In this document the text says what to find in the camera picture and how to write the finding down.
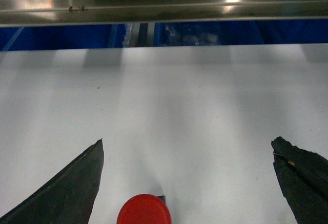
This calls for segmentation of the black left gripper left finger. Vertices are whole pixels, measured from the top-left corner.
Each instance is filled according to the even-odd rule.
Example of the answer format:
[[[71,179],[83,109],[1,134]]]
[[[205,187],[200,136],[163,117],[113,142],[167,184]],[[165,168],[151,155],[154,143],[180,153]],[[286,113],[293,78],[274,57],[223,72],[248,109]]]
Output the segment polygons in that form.
[[[1,223],[88,223],[104,165],[100,139],[1,217]]]

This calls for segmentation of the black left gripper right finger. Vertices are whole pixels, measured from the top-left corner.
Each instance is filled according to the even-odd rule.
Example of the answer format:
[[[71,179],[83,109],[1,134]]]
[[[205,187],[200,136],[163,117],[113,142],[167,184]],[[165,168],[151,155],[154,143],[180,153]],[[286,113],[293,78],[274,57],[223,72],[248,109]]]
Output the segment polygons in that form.
[[[271,146],[279,186],[297,223],[327,223],[327,159],[282,137]]]

